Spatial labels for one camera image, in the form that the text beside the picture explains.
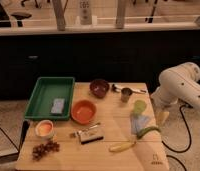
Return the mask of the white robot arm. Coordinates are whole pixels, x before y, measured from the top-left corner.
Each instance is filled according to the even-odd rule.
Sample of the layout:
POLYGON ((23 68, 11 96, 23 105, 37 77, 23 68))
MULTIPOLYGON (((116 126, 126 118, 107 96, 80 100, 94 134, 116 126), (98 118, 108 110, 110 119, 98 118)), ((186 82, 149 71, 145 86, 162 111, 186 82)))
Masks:
POLYGON ((186 62, 160 73, 159 86, 151 94, 158 126, 164 124, 169 116, 168 108, 179 99, 200 111, 199 80, 200 67, 193 62, 186 62))

